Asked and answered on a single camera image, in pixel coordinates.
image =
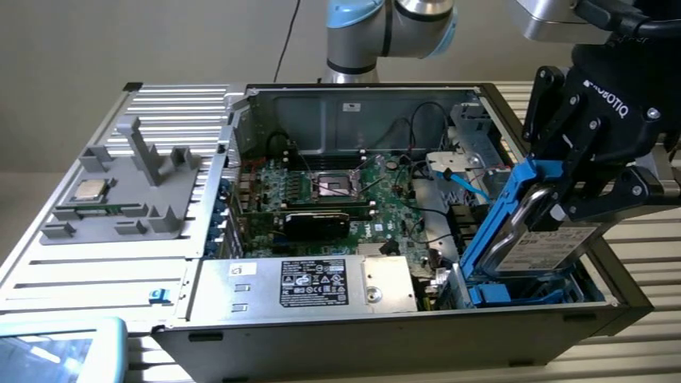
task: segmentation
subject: green circuit board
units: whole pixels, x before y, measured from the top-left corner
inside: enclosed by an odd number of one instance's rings
[[[418,211],[404,206],[393,191],[394,179],[400,171],[386,169],[385,161],[390,159],[389,155],[378,156],[366,163],[366,166],[356,170],[356,173],[352,173],[358,179],[358,190],[353,190],[354,192],[361,190],[361,193],[352,197],[346,195],[320,197],[319,193],[322,189],[316,188],[315,191],[313,188],[315,173],[289,171],[275,160],[245,169],[247,172],[243,172],[240,177],[243,210],[240,223],[245,233],[245,257],[376,255],[380,254],[377,248],[392,239],[398,244],[400,254],[408,259],[412,273],[429,275],[432,270],[422,267],[428,246],[417,243],[424,242],[426,237],[420,227],[414,227],[418,225],[421,215]],[[325,174],[346,175],[350,170],[353,169],[329,171]],[[397,185],[404,190],[406,190],[408,182],[406,172],[401,172]],[[296,185],[297,190],[295,199],[291,198],[292,185]],[[289,242],[280,223],[287,214],[297,211],[349,212],[365,219],[354,218],[350,221],[349,235],[345,238],[333,241]]]

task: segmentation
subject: robotiq logo text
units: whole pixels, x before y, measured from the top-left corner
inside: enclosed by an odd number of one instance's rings
[[[610,92],[601,89],[600,86],[597,86],[592,81],[584,80],[584,86],[586,88],[593,88],[596,92],[601,95],[605,102],[610,104],[617,114],[620,114],[620,118],[624,120],[626,117],[626,114],[629,114],[629,107],[625,105],[624,102],[621,102],[620,98]]]

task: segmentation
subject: screw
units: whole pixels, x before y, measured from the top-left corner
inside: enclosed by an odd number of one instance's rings
[[[648,112],[646,112],[646,116],[650,120],[657,120],[662,114],[660,113],[660,111],[654,108],[649,108],[648,109]]]

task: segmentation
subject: processor chip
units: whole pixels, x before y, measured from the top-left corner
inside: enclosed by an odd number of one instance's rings
[[[73,193],[73,202],[97,201],[107,192],[107,180],[84,180]]]

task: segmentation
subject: power supply label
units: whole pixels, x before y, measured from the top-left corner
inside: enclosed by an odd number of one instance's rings
[[[283,261],[279,303],[284,307],[348,305],[345,260]]]

